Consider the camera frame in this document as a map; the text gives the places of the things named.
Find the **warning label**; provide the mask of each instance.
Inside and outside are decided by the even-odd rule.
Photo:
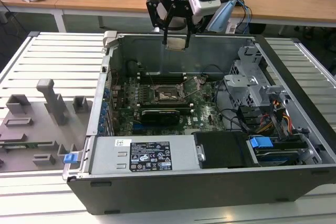
[[[130,170],[132,172],[172,169],[169,142],[131,143]]]

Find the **metal bracket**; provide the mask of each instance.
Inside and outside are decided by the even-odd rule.
[[[227,85],[231,87],[248,87],[257,85],[257,81],[254,77],[242,76],[241,74],[228,74],[225,76],[225,80]]]
[[[103,45],[109,48],[118,44],[117,31],[106,31],[103,36]]]

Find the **red wire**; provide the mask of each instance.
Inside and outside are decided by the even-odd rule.
[[[262,117],[261,117],[261,119],[260,119],[260,126],[262,125],[262,120],[265,118],[265,117],[267,117],[267,116],[269,116],[269,114],[265,114],[265,115],[263,115]]]

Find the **white table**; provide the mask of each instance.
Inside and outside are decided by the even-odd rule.
[[[273,41],[273,47],[277,44],[291,47],[288,40],[268,40]],[[11,94],[24,93],[29,101],[43,101],[41,93],[35,91],[40,78],[53,78],[55,92],[61,93],[64,100],[72,100],[74,95],[86,95],[92,100],[104,55],[101,49],[102,34],[40,33],[37,37],[28,37],[0,74],[0,118],[7,113],[5,102]],[[289,68],[295,68],[295,62],[307,65],[306,59],[314,60],[312,56],[300,58],[306,57],[305,54],[289,52],[289,56],[284,60],[286,65],[292,64]],[[0,173],[1,224],[334,224],[335,206],[336,185],[323,185],[295,202],[92,216],[62,180],[59,170],[39,175]]]

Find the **metal grating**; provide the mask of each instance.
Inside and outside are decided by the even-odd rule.
[[[268,38],[267,41],[336,131],[336,81],[334,77],[301,43],[294,43],[291,39],[283,38]],[[270,67],[267,71],[276,84],[281,84]]]
[[[54,91],[65,101],[85,95],[93,101],[100,72],[103,34],[40,33],[28,37],[12,67],[1,75],[0,123],[8,109],[12,94],[25,94],[31,102],[44,101],[36,90],[39,79],[53,79]]]
[[[239,74],[239,70],[235,63],[232,64],[229,74]]]
[[[252,107],[254,104],[253,98],[251,97],[250,94],[246,98],[246,103],[247,103],[247,106],[250,106],[250,107]]]

